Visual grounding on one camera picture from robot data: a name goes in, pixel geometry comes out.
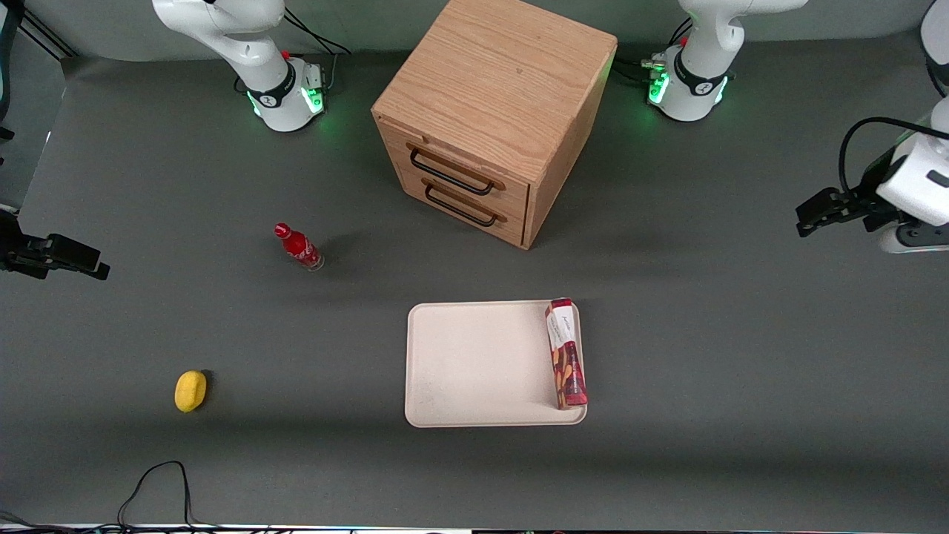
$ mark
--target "black cable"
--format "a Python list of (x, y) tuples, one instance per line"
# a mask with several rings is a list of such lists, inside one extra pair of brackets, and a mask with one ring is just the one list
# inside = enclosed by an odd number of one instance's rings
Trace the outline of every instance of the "black cable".
[(679, 27), (676, 28), (676, 30), (672, 32), (672, 39), (669, 39), (669, 44), (667, 46), (668, 47), (673, 46), (676, 43), (676, 41), (681, 39), (682, 36), (685, 35), (685, 32), (688, 31), (691, 27), (692, 27), (692, 17), (689, 17), (683, 20), (682, 24), (680, 24)]
[(316, 33), (313, 33), (312, 31), (310, 31), (310, 30), (304, 28), (303, 26), (300, 26), (299, 23), (293, 22), (293, 21), (290, 20), (289, 18), (287, 19), (287, 22), (289, 22), (289, 23), (290, 23), (292, 26), (294, 26), (295, 28), (298, 28), (298, 29), (300, 29), (301, 31), (303, 31), (303, 32), (308, 33), (309, 35), (311, 35), (314, 39), (316, 39), (316, 42), (317, 42), (317, 43), (319, 43), (320, 45), (323, 46), (323, 48), (326, 50), (326, 53), (333, 54), (333, 55), (336, 54), (336, 52), (334, 52), (334, 51), (332, 50), (332, 48), (330, 48), (329, 45), (328, 45), (327, 43), (325, 43), (325, 42), (323, 41), (323, 39), (322, 39), (319, 35), (317, 35)]
[(178, 469), (181, 471), (181, 482), (184, 484), (184, 523), (194, 531), (213, 532), (212, 530), (195, 526), (195, 523), (200, 524), (203, 522), (199, 521), (195, 517), (194, 512), (191, 510), (191, 487), (188, 485), (188, 473), (185, 471), (184, 464), (182, 464), (178, 460), (169, 460), (167, 462), (155, 464), (149, 467), (148, 470), (146, 470), (144, 474), (141, 475), (141, 478), (139, 478), (139, 482), (135, 484), (135, 489), (132, 490), (132, 494), (128, 496), (128, 499), (125, 499), (125, 502), (122, 503), (121, 506), (119, 506), (119, 512), (116, 514), (116, 523), (122, 527), (123, 531), (128, 532), (129, 531), (128, 529), (130, 528), (130, 525), (125, 522), (125, 509), (128, 508), (128, 506), (132, 504), (132, 501), (135, 500), (136, 496), (139, 495), (139, 491), (141, 490), (141, 485), (145, 482), (145, 479), (148, 478), (148, 475), (151, 474), (151, 472), (154, 471), (155, 469), (158, 469), (160, 467), (170, 466), (170, 465), (177, 466)]
[(88, 534), (90, 532), (95, 532), (96, 530), (105, 529), (111, 524), (100, 524), (91, 528), (85, 529), (76, 529), (70, 528), (68, 526), (60, 526), (57, 524), (33, 524), (29, 521), (21, 518), (20, 516), (8, 512), (6, 510), (0, 510), (0, 521), (6, 521), (12, 524), (20, 524), (26, 528), (17, 528), (10, 529), (4, 528), (0, 529), (4, 532), (17, 532), (22, 534)]
[(342, 50), (342, 51), (345, 52), (346, 54), (352, 54), (352, 53), (353, 53), (352, 50), (350, 50), (349, 48), (346, 48), (346, 47), (344, 47), (343, 45), (340, 45), (339, 43), (336, 43), (336, 42), (334, 42), (334, 41), (330, 41), (329, 39), (326, 39), (326, 38), (325, 38), (324, 36), (322, 36), (322, 35), (318, 35), (317, 33), (314, 33), (302, 20), (300, 20), (300, 17), (296, 16), (296, 14), (294, 14), (293, 11), (291, 11), (289, 8), (286, 8), (286, 11), (287, 11), (287, 15), (289, 15), (289, 17), (291, 17), (291, 18), (288, 18), (288, 19), (287, 19), (291, 24), (293, 24), (295, 27), (297, 27), (297, 28), (299, 28), (299, 29), (305, 31), (305, 32), (308, 33), (309, 35), (311, 35), (314, 39), (316, 39), (317, 41), (319, 41), (320, 44), (323, 45), (325, 48), (328, 49), (327, 44), (330, 44), (330, 45), (332, 45), (332, 46), (334, 46), (334, 47), (336, 47), (336, 48)]
[(244, 85), (244, 90), (240, 90), (239, 88), (237, 88), (237, 84), (240, 84), (240, 83), (242, 83), (242, 82), (243, 82), (243, 80), (240, 79), (240, 76), (235, 76), (235, 77), (234, 77), (234, 86), (233, 86), (233, 87), (234, 87), (234, 92), (237, 93), (237, 94), (239, 94), (239, 95), (242, 95), (242, 94), (247, 93), (247, 86), (246, 86), (246, 85)]
[(54, 52), (54, 51), (50, 50), (49, 48), (47, 48), (47, 46), (44, 45), (44, 44), (43, 44), (39, 39), (37, 39), (36, 37), (33, 37), (33, 34), (30, 33), (28, 29), (24, 28), (23, 25), (20, 25), (20, 29), (22, 29), (23, 32), (27, 35), (27, 37), (29, 37), (30, 39), (32, 39), (34, 43), (36, 43), (37, 45), (40, 46), (40, 48), (42, 48), (43, 50), (45, 50), (45, 51), (47, 52), (47, 54), (53, 56), (53, 58), (55, 58), (57, 61), (59, 61), (60, 57), (56, 54), (56, 52)]
[(645, 78), (637, 78), (636, 76), (633, 76), (633, 75), (631, 75), (631, 74), (627, 74), (627, 73), (625, 73), (625, 72), (619, 70), (618, 68), (616, 68), (615, 65), (614, 65), (610, 70), (611, 70), (612, 72), (616, 72), (616, 73), (619, 74), (620, 76), (623, 76), (626, 80), (629, 80), (630, 82), (633, 82), (633, 83), (636, 84), (636, 85), (644, 85), (644, 84), (647, 82), (647, 80), (646, 80)]
[(79, 55), (76, 52), (76, 50), (72, 49), (72, 47), (67, 45), (62, 39), (56, 36), (56, 34), (53, 33), (53, 30), (50, 29), (49, 26), (43, 24), (43, 21), (41, 21), (29, 9), (24, 9), (23, 18), (27, 20), (27, 22), (32, 24), (36, 29), (40, 30), (40, 33), (42, 33), (49, 40), (50, 43), (55, 45), (56, 48), (58, 48), (65, 57), (76, 57), (77, 55)]
[(946, 90), (945, 88), (942, 87), (942, 84), (940, 83), (939, 79), (936, 78), (936, 73), (933, 72), (933, 68), (930, 67), (928, 64), (926, 65), (926, 72), (929, 73), (929, 80), (933, 83), (933, 87), (936, 88), (936, 91), (939, 92), (942, 98), (945, 98)]
[(844, 136), (844, 140), (840, 144), (840, 156), (837, 161), (837, 172), (840, 175), (840, 188), (845, 194), (847, 194), (848, 197), (850, 197), (851, 200), (857, 200), (857, 197), (853, 194), (853, 191), (850, 189), (850, 185), (847, 183), (847, 147), (850, 145), (850, 139), (853, 138), (853, 134), (857, 133), (857, 130), (867, 124), (873, 123), (899, 126), (907, 130), (912, 130), (914, 132), (931, 135), (933, 137), (949, 141), (949, 133), (940, 132), (938, 130), (934, 130), (933, 128), (920, 126), (919, 124), (908, 123), (907, 121), (901, 121), (899, 119), (890, 119), (889, 117), (868, 117), (862, 121), (858, 121), (855, 125), (850, 127), (850, 129), (847, 131), (847, 134)]
[(119, 532), (122, 532), (123, 527), (122, 525), (115, 524), (115, 523), (100, 524), (98, 526), (93, 526), (93, 527), (86, 528), (83, 530), (77, 530), (75, 534), (93, 534), (94, 532), (99, 532), (100, 534), (104, 534), (113, 529)]

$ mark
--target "drawer handle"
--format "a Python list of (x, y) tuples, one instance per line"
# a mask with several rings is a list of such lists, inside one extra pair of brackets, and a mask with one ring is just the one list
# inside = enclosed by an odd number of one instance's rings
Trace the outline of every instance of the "drawer handle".
[(449, 204), (448, 202), (444, 200), (436, 199), (435, 197), (432, 196), (432, 189), (434, 188), (435, 187), (431, 183), (426, 184), (425, 186), (425, 198), (428, 200), (431, 200), (433, 203), (438, 204), (439, 206), (445, 208), (446, 210), (452, 213), (458, 214), (459, 216), (467, 220), (470, 220), (471, 222), (473, 222), (474, 224), (477, 224), (478, 226), (483, 226), (485, 228), (488, 228), (489, 226), (493, 226), (494, 223), (497, 222), (497, 215), (492, 215), (490, 220), (481, 220), (475, 217), (474, 215), (468, 215), (467, 213), (459, 210), (458, 208), (454, 207), (452, 204)]
[(491, 193), (491, 190), (494, 189), (494, 182), (493, 182), (493, 181), (489, 181), (489, 182), (488, 182), (488, 186), (485, 187), (484, 189), (478, 189), (477, 187), (471, 187), (471, 185), (468, 185), (468, 184), (465, 183), (464, 181), (460, 181), (460, 180), (457, 179), (457, 178), (452, 178), (452, 177), (448, 176), (447, 174), (445, 174), (445, 173), (439, 171), (438, 169), (432, 168), (432, 167), (426, 165), (425, 163), (422, 163), (422, 162), (420, 162), (419, 160), (416, 160), (416, 157), (417, 157), (418, 155), (419, 155), (419, 150), (418, 150), (417, 148), (413, 148), (413, 149), (412, 149), (412, 155), (409, 156), (409, 161), (412, 162), (412, 164), (413, 164), (416, 168), (419, 168), (419, 169), (421, 169), (421, 170), (427, 172), (428, 174), (430, 174), (430, 175), (432, 175), (432, 176), (435, 176), (435, 177), (437, 177), (437, 178), (441, 178), (442, 180), (447, 181), (447, 182), (450, 183), (451, 185), (456, 185), (456, 186), (458, 186), (458, 187), (464, 189), (465, 191), (468, 191), (469, 193), (474, 193), (474, 194), (478, 195), (479, 197), (484, 197), (484, 196), (487, 195), (488, 193)]

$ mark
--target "white tray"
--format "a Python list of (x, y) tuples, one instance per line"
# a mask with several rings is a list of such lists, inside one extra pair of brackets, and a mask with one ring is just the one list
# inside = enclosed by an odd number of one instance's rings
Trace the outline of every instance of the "white tray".
[[(405, 418), (414, 427), (576, 425), (558, 410), (549, 300), (419, 304), (409, 312)], [(577, 355), (583, 366), (576, 306)]]

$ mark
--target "coca-cola bottle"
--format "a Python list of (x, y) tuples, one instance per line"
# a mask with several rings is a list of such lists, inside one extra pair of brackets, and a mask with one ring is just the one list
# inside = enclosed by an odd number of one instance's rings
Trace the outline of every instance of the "coca-cola bottle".
[(309, 242), (307, 236), (290, 229), (283, 222), (273, 227), (273, 234), (283, 241), (287, 254), (293, 256), (307, 270), (316, 271), (323, 267), (323, 255)]

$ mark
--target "wooden cabinet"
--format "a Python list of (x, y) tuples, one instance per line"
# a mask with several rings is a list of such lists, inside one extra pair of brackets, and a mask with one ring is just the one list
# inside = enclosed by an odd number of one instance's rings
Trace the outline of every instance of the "wooden cabinet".
[(372, 107), (406, 193), (528, 249), (586, 143), (616, 37), (451, 0)]

